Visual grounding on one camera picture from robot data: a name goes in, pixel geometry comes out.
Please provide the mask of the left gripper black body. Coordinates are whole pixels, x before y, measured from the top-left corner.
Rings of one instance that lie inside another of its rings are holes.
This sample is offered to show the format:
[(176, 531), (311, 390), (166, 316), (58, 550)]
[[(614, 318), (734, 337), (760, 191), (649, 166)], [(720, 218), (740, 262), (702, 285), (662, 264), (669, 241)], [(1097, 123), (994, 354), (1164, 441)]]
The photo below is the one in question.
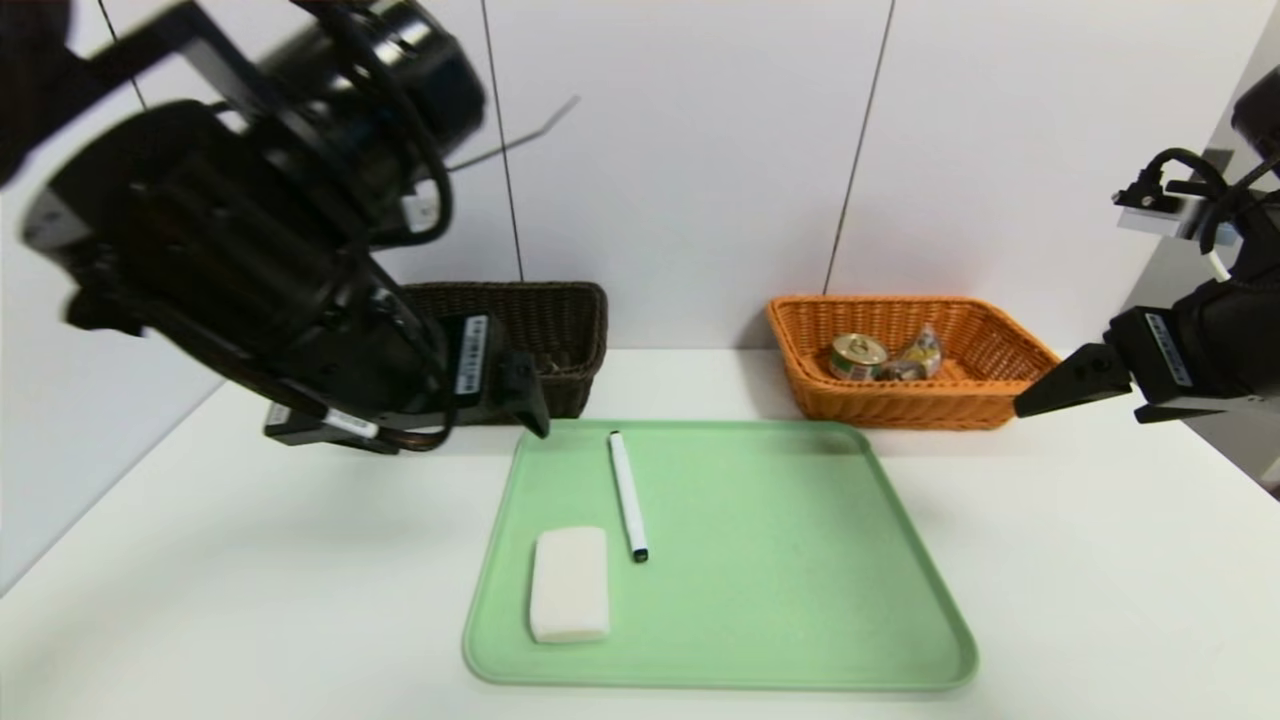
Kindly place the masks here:
[(372, 315), (356, 345), (319, 370), (328, 416), (301, 428), (443, 428), (506, 418), (506, 325), (494, 286), (404, 286), (396, 315), (433, 351), (428, 361), (390, 319)]

